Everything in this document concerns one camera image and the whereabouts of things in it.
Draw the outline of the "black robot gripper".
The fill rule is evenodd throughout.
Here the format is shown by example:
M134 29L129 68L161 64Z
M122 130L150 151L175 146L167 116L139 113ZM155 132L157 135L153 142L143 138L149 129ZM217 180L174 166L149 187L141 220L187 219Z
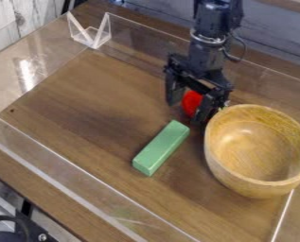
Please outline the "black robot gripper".
M170 106L177 104L186 88L201 94L191 118L195 125L207 122L233 91L233 85L222 74L225 51L230 47L230 34L232 32L226 32L218 37L206 37L191 29L187 55L170 53L167 57L166 102Z

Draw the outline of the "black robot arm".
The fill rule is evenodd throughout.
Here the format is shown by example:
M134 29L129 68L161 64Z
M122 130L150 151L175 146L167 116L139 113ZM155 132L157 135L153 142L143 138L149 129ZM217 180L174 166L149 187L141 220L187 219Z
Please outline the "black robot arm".
M170 106L181 101L186 89L202 96L191 117L201 124L225 107L233 91L222 68L226 60L241 61L229 49L233 31L241 26L242 0L194 0L194 18L187 55L170 53L167 57L165 94Z

